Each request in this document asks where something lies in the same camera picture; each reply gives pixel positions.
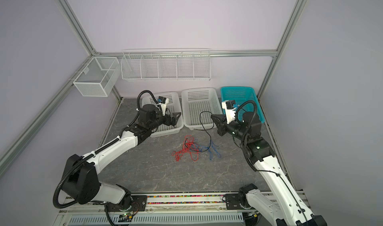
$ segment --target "white wall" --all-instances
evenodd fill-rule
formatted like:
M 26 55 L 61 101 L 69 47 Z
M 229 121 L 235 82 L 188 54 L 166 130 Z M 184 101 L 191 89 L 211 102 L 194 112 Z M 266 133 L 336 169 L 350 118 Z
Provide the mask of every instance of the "white wall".
M 0 154 L 87 57 L 54 0 L 0 0 Z
M 153 93 L 176 91 L 179 95 L 186 89 L 213 87 L 218 96 L 223 86 L 249 86 L 258 92 L 272 58 L 254 57 L 216 57 L 211 58 L 211 80 L 209 81 L 136 81 L 118 79 L 116 87 L 123 97 L 136 98 L 142 90 Z
M 329 225 L 332 210 L 383 222 L 382 13 L 382 0 L 309 0 L 261 99 L 292 179 Z
M 2 225 L 53 224 L 59 212 L 52 204 L 53 192 L 66 160 L 98 147 L 115 107 L 113 95 L 83 97 L 72 89 L 0 179 Z
M 97 51 L 276 49 L 296 0 L 68 0 Z

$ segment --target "white wire rack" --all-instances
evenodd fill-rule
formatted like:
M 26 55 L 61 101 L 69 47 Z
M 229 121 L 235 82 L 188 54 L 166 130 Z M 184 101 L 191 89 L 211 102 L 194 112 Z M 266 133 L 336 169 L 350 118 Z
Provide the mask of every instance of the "white wire rack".
M 209 52 L 124 54 L 121 60 L 122 79 L 145 80 L 210 80 Z
M 107 97 L 120 75 L 117 57 L 94 56 L 73 84 L 83 96 Z

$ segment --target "red string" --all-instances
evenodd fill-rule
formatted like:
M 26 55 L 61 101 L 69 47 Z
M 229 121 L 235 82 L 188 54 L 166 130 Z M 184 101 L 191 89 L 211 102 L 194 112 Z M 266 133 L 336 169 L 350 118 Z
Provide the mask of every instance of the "red string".
M 194 143 L 194 137 L 191 137 L 191 135 L 187 135 L 185 136 L 185 141 L 184 141 L 184 144 L 182 145 L 182 150 L 180 151 L 174 151 L 172 153 L 172 156 L 175 157 L 175 161 L 179 161 L 180 158 L 182 157 L 182 155 L 184 153 L 190 153 L 190 157 L 193 161 L 198 161 L 198 147 L 196 146 L 196 144 Z M 193 155 L 192 154 L 196 154 L 197 155 L 197 159 L 194 160 L 193 159 Z

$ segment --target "white mesh basket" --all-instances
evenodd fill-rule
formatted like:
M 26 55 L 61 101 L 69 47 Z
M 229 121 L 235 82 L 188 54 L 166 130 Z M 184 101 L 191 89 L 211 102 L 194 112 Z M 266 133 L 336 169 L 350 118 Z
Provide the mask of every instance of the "white mesh basket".
M 167 104 L 167 108 L 170 110 L 170 112 L 172 114 L 175 112 L 182 112 L 180 99 L 179 99 L 178 94 L 176 92 L 165 92 L 165 93 L 154 94 L 154 97 L 156 98 L 156 100 L 158 100 L 159 96 L 166 97 L 167 99 L 169 99 L 169 103 Z M 154 103 L 154 101 L 150 95 L 146 96 L 142 99 L 142 105 L 145 105 L 145 104 L 155 105 L 155 103 Z M 175 128 L 172 126 L 167 126 L 167 125 L 162 124 L 158 127 L 156 132 L 154 132 L 150 135 L 150 137 L 161 137 L 164 135 L 179 133 L 183 127 L 184 127 L 184 119 L 182 118 L 182 114 L 181 114 L 181 116 L 178 119 L 177 125 L 175 125 Z
M 121 73 L 120 68 L 117 57 L 94 56 L 73 84 L 83 96 L 107 97 Z
M 124 55 L 122 78 L 144 80 L 210 80 L 209 54 L 192 55 Z
M 221 104 L 219 103 L 217 93 L 214 88 L 196 88 L 184 90 L 181 93 L 182 114 L 184 124 L 191 130 L 203 129 L 199 114 L 202 111 L 209 111 L 213 114 L 222 114 Z M 205 129 L 213 127 L 213 121 L 210 113 L 201 114 L 201 122 Z

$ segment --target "white label tag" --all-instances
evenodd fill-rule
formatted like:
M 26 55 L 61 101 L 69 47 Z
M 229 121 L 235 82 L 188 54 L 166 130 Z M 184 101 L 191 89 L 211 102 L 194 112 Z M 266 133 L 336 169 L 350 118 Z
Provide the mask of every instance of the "white label tag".
M 84 74 L 86 75 L 86 74 L 88 73 L 88 71 L 89 71 L 89 67 L 86 67 L 86 68 L 84 69 Z

